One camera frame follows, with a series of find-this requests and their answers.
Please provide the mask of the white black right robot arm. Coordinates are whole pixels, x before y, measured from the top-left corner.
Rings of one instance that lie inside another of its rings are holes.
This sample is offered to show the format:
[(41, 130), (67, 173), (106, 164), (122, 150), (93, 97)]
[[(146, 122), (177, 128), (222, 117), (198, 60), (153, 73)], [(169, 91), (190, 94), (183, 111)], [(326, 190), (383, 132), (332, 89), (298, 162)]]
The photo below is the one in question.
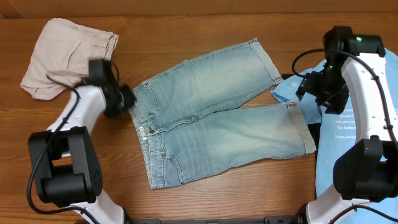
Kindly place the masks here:
[(330, 114), (350, 101), (356, 142), (337, 159), (333, 182), (301, 206), (293, 223), (336, 223), (347, 214), (397, 196), (397, 116), (386, 80), (384, 44), (378, 35), (335, 26), (323, 36), (322, 71), (302, 76), (296, 92), (309, 93)]

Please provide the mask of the black garment under t-shirt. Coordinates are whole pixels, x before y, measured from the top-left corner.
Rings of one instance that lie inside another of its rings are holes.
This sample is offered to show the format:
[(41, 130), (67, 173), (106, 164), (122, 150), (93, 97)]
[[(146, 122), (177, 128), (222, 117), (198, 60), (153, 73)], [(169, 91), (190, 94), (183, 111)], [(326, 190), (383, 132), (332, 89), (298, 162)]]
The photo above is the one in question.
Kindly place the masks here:
[(282, 78), (284, 81), (278, 85), (276, 90), (279, 98), (281, 101), (297, 100), (307, 122), (309, 131), (315, 141), (315, 145), (318, 147), (322, 115), (319, 106), (315, 102), (315, 97), (306, 93), (303, 98), (299, 100), (296, 96), (296, 91), (302, 82), (302, 78), (289, 73), (283, 74)]

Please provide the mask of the light blue denim shorts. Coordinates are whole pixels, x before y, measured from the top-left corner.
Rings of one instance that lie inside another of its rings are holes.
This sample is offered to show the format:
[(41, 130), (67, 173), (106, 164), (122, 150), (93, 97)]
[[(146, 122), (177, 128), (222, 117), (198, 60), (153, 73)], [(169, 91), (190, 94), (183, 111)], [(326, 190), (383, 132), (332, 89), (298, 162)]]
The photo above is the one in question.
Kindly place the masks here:
[(245, 108), (282, 77), (257, 39), (184, 60), (133, 90), (130, 110), (152, 189), (260, 159), (315, 151), (295, 100)]

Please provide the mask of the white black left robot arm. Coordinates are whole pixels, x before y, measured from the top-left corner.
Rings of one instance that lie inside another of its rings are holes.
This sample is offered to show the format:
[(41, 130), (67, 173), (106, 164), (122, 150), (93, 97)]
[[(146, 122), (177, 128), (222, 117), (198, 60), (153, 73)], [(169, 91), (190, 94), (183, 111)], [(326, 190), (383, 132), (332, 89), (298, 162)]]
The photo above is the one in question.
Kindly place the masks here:
[(90, 135), (100, 115), (123, 119), (136, 97), (128, 85), (120, 85), (114, 62), (91, 59), (88, 68), (88, 76), (69, 88), (70, 100), (58, 119), (29, 137), (27, 202), (42, 215), (74, 211), (88, 223), (132, 223), (103, 188)]

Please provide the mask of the light blue printed t-shirt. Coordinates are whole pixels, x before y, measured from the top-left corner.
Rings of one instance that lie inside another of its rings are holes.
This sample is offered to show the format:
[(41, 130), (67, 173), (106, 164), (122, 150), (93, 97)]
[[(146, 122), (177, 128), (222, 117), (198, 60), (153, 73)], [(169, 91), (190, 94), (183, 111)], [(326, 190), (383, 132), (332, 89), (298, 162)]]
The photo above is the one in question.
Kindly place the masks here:
[[(394, 109), (397, 113), (397, 55), (386, 49), (385, 59), (386, 78)], [(333, 166), (336, 160), (355, 144), (356, 131), (353, 107), (351, 98), (348, 98), (345, 110), (341, 114), (326, 114), (326, 108), (319, 107), (314, 96), (306, 93), (301, 101), (298, 100), (295, 93), (301, 82), (302, 78), (292, 76), (279, 84), (271, 93), (281, 103), (297, 100), (307, 124), (320, 123), (315, 178), (318, 198), (333, 182)], [(369, 206), (397, 218), (397, 197), (386, 198)], [(339, 223), (382, 224), (394, 222), (360, 208)]]

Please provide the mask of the folded beige shorts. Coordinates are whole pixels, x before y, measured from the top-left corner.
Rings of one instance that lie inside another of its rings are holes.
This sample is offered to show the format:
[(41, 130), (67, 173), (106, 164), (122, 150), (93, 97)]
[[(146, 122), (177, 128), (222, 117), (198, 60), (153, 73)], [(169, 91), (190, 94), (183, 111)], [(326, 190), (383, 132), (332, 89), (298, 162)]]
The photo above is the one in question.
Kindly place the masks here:
[(44, 26), (35, 44), (21, 88), (34, 99), (51, 100), (65, 87), (88, 75), (90, 59), (110, 60), (119, 36), (53, 18)]

